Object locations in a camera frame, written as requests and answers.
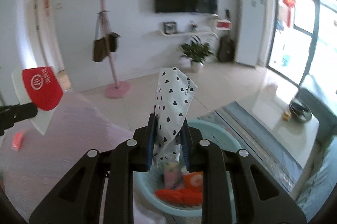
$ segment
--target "coffee table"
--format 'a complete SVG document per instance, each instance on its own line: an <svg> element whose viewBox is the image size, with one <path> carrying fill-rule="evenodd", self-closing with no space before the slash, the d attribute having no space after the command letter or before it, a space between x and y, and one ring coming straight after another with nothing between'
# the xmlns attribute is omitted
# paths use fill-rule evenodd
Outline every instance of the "coffee table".
<svg viewBox="0 0 337 224"><path fill-rule="evenodd" d="M295 119L283 121L282 114L289 102L278 96L277 86L273 84L237 103L266 128L304 168L318 132L319 122L315 116L304 124Z"/></svg>

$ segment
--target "sliding door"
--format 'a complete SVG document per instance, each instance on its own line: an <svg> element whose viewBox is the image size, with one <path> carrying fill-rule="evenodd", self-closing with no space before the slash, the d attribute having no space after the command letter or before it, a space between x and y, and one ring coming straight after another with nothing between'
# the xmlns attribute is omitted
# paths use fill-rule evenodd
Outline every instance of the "sliding door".
<svg viewBox="0 0 337 224"><path fill-rule="evenodd" d="M277 0L267 67L298 86L307 74L337 90L337 0Z"/></svg>

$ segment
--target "picture frame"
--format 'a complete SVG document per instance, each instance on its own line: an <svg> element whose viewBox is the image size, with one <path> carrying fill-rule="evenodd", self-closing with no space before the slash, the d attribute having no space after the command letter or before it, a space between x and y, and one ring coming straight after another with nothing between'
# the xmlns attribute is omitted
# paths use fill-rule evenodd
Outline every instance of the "picture frame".
<svg viewBox="0 0 337 224"><path fill-rule="evenodd" d="M176 34L177 31L177 23L174 21L166 22L164 24L164 33L165 35Z"/></svg>

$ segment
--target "refrigerator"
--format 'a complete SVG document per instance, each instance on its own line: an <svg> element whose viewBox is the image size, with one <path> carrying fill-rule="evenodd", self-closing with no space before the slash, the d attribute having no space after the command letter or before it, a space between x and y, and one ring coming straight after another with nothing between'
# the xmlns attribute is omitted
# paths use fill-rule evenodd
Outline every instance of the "refrigerator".
<svg viewBox="0 0 337 224"><path fill-rule="evenodd" d="M256 66L265 24L266 0L240 1L240 26L234 60Z"/></svg>

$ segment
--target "potted plant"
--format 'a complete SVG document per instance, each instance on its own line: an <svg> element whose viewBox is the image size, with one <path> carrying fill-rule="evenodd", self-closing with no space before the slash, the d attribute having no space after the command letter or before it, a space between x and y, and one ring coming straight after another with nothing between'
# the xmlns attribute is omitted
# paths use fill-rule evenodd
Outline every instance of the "potted plant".
<svg viewBox="0 0 337 224"><path fill-rule="evenodd" d="M194 72L199 72L203 67L203 62L206 57L213 55L210 51L209 43L202 43L198 36L191 36L190 44L184 43L180 45L183 49L183 55L181 57L186 57L191 60L192 70Z"/></svg>

